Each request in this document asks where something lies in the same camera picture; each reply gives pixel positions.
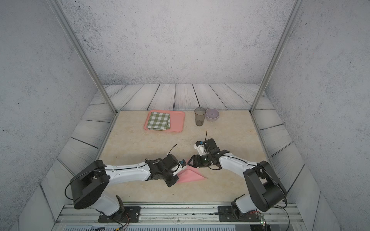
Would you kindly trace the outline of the pink square paper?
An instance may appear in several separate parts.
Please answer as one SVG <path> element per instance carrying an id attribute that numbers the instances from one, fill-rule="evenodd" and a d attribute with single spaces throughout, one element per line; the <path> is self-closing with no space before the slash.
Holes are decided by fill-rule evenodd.
<path id="1" fill-rule="evenodd" d="M 179 178 L 177 183 L 197 182 L 206 179 L 197 168 L 191 166 L 187 166 L 187 168 L 179 172 L 177 176 Z"/>

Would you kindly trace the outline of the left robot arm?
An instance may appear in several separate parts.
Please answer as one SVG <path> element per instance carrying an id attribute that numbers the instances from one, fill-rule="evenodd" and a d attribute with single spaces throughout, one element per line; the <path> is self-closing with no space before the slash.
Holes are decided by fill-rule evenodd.
<path id="1" fill-rule="evenodd" d="M 127 182 L 163 180 L 172 187 L 179 180 L 177 174 L 187 167 L 184 160 L 177 160 L 172 154 L 165 158 L 146 159 L 144 162 L 113 166 L 96 160 L 70 180 L 72 201 L 75 209 L 93 208 L 107 217 L 124 213 L 119 196 L 111 196 L 106 188 Z"/>

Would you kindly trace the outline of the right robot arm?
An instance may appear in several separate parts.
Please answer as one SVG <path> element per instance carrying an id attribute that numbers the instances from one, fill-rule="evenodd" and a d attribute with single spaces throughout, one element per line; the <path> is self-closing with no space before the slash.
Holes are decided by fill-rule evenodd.
<path id="1" fill-rule="evenodd" d="M 287 191 L 268 162 L 251 162 L 233 155 L 228 150 L 220 150 L 214 139 L 197 141 L 194 148 L 198 154 L 188 161 L 191 167 L 217 166 L 219 170 L 229 170 L 244 178 L 249 194 L 232 202 L 235 216 L 242 216 L 254 210 L 267 212 L 280 201 L 287 202 Z"/>

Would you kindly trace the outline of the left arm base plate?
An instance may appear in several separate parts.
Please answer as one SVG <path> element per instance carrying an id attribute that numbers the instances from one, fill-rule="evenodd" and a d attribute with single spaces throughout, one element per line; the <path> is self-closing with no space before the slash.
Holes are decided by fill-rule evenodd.
<path id="1" fill-rule="evenodd" d="M 140 217 L 141 207 L 139 206 L 128 206 L 123 209 L 119 209 L 115 214 L 106 216 L 101 213 L 98 222 L 99 223 L 138 223 Z"/>

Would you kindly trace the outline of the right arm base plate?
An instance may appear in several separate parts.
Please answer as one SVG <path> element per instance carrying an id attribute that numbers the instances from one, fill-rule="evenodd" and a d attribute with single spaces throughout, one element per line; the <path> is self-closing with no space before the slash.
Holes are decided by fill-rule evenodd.
<path id="1" fill-rule="evenodd" d="M 216 213 L 220 222 L 259 222 L 261 221 L 259 212 L 252 210 L 242 213 L 236 206 L 219 206 Z"/>

